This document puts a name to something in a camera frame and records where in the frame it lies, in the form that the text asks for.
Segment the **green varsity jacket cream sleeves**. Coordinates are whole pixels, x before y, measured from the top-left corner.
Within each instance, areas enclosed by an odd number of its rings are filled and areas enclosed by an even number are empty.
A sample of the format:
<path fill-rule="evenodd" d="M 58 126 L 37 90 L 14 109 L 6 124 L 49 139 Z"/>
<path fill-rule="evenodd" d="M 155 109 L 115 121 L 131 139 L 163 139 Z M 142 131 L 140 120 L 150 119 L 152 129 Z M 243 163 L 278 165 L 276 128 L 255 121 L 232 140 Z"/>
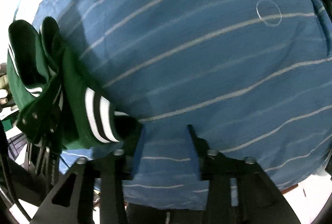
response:
<path fill-rule="evenodd" d="M 132 143 L 142 125 L 120 111 L 47 17 L 40 30 L 25 20 L 9 26 L 7 75 L 19 109 L 17 127 L 33 144 L 64 149 Z"/>

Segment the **blue striped bed sheet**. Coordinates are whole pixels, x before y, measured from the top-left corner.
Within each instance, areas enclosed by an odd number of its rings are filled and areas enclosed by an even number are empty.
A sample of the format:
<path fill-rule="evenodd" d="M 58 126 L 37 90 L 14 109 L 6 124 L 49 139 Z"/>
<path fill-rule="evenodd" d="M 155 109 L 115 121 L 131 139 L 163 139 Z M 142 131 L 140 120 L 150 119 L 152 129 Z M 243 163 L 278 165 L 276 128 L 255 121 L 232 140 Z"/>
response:
<path fill-rule="evenodd" d="M 331 155 L 331 20 L 321 0 L 43 0 L 117 108 L 144 126 L 130 203 L 204 209 L 187 125 L 279 189 Z"/>

